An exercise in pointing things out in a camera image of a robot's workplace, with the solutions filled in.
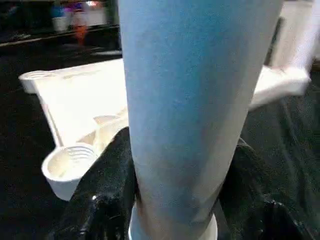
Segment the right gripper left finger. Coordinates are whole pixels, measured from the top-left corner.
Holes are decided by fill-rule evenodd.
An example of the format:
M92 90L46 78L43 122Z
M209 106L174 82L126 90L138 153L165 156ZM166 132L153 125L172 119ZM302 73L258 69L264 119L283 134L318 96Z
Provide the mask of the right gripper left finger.
M51 240L127 240L137 190L129 128L81 178Z

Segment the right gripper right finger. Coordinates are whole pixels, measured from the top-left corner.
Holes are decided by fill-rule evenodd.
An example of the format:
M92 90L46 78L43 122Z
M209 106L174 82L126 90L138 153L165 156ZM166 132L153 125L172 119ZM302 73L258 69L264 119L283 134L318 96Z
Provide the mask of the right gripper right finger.
M279 189L279 177L239 140L219 194L231 240L318 240L319 230Z

